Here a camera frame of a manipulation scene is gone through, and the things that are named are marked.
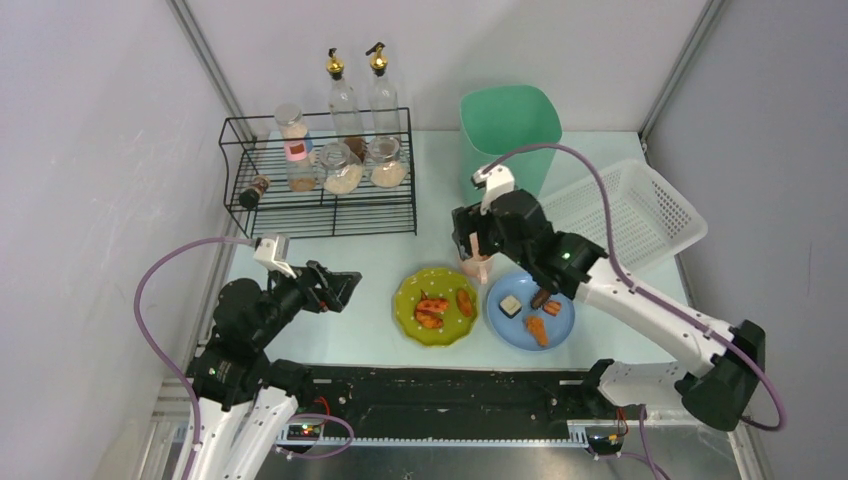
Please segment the blue plate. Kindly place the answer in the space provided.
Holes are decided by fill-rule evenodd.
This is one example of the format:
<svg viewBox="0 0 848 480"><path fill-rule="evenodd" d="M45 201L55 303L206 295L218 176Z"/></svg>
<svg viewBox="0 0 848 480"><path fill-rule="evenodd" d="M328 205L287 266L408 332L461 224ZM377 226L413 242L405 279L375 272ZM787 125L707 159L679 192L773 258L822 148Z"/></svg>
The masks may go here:
<svg viewBox="0 0 848 480"><path fill-rule="evenodd" d="M489 324L502 340L521 350L551 350L569 337L575 324L573 302L562 294L533 307L532 300L539 291L526 272L508 273L488 291L485 307Z"/></svg>

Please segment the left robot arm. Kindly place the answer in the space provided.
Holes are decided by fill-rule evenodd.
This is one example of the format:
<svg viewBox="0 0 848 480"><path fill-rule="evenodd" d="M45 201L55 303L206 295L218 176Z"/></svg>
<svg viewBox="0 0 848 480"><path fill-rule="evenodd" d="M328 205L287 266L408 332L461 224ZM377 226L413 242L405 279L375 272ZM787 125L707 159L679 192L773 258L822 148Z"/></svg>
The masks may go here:
<svg viewBox="0 0 848 480"><path fill-rule="evenodd" d="M310 368L272 361L266 347L301 312L342 312L361 280L310 261L293 277L270 272L266 286L224 285L212 337L188 368L193 405L175 478L256 477L283 427L315 397Z"/></svg>

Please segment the black wire rack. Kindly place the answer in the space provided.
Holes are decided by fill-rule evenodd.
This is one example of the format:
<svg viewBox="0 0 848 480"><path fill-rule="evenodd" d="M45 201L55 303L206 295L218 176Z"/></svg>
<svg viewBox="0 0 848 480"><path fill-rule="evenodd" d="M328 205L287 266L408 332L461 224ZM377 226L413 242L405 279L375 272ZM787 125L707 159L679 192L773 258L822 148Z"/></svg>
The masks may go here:
<svg viewBox="0 0 848 480"><path fill-rule="evenodd" d="M359 186L337 196L321 185L307 192L289 189L284 140L271 115L228 117L218 137L226 183L223 206L241 234L256 237L284 233L292 239L418 232L416 166L410 109L400 109L402 149L409 172L401 185L380 188L370 181L372 162ZM255 210L246 210L238 196L256 175L272 183Z"/></svg>

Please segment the pink lid spice shaker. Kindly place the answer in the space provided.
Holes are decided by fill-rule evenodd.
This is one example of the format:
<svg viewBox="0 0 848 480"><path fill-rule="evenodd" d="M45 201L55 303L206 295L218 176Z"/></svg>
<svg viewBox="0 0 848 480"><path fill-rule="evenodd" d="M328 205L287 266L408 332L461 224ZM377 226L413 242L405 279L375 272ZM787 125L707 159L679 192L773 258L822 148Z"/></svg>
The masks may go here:
<svg viewBox="0 0 848 480"><path fill-rule="evenodd" d="M293 192L307 192L317 185L311 160L311 147L305 140L286 140L286 175L289 189Z"/></svg>

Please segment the small black cap spice bottle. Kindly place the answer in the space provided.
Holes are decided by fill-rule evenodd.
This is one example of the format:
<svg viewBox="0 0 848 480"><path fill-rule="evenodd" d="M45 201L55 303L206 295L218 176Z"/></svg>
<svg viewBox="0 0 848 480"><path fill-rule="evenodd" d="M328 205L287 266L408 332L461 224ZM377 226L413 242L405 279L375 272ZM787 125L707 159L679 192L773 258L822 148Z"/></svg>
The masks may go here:
<svg viewBox="0 0 848 480"><path fill-rule="evenodd" d="M266 175L256 175L238 196L238 203L244 209L255 210L264 194L271 186L271 179Z"/></svg>

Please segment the tall jar blue label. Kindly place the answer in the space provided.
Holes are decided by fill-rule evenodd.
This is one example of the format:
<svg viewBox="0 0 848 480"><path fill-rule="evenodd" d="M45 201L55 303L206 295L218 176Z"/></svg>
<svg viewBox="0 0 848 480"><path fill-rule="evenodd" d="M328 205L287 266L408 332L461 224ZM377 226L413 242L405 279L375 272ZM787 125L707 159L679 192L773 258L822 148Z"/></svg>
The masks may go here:
<svg viewBox="0 0 848 480"><path fill-rule="evenodd" d="M301 108L293 103L283 103L276 107L274 120L285 140L305 140L310 131L303 119Z"/></svg>

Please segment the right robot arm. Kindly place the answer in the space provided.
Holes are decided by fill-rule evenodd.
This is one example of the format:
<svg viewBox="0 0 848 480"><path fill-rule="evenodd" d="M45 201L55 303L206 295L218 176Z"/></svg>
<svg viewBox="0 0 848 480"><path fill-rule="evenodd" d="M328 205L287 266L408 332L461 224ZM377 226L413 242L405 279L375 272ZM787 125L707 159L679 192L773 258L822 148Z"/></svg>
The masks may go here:
<svg viewBox="0 0 848 480"><path fill-rule="evenodd" d="M732 326L638 283L603 247L555 230L524 190L507 192L489 207L458 207L452 221L462 257L471 255L476 237L481 254L505 255L541 289L605 312L673 357L666 367L598 361L589 386L610 404L679 404L707 426L732 431L764 387L777 409L775 427L784 427L785 407L765 373L765 334L755 323Z"/></svg>

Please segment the round glass jar silver lid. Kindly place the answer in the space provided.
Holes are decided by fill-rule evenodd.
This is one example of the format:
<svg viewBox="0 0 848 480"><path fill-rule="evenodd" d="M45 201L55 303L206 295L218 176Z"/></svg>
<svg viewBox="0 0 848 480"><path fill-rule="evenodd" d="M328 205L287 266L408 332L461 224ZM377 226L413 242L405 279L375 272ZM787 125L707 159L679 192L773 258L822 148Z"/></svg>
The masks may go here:
<svg viewBox="0 0 848 480"><path fill-rule="evenodd" d="M346 144L339 142L322 147L319 164L323 168L323 189L337 196L353 192L364 172L359 157Z"/></svg>

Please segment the pink mug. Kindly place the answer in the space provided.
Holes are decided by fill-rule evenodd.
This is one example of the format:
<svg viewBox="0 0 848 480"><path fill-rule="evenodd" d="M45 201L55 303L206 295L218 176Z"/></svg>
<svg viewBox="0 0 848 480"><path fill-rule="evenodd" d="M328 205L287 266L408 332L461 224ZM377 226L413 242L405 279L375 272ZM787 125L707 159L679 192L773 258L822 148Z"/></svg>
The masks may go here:
<svg viewBox="0 0 848 480"><path fill-rule="evenodd" d="M467 277L476 280L481 285L485 285L488 283L495 259L492 256L481 254L478 235L476 233L469 235L469 242L471 256L460 262L461 270Z"/></svg>

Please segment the oil bottle gold spout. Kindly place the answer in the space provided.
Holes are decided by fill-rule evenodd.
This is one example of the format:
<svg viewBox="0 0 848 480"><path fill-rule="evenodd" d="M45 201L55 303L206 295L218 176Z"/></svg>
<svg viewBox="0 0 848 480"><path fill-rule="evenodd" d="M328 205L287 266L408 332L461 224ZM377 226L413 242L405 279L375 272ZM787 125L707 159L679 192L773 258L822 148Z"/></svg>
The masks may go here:
<svg viewBox="0 0 848 480"><path fill-rule="evenodd" d="M402 128L398 93L387 76L388 59L383 52L384 48L383 42L376 42L365 53L369 57L369 67L373 74L373 82L368 92L369 107L375 133L400 140Z"/></svg>
<svg viewBox="0 0 848 480"><path fill-rule="evenodd" d="M328 49L328 60L325 64L331 79L328 108L340 141L363 163L367 146L364 124L355 91L344 78L344 62L338 58L336 51L336 48Z"/></svg>

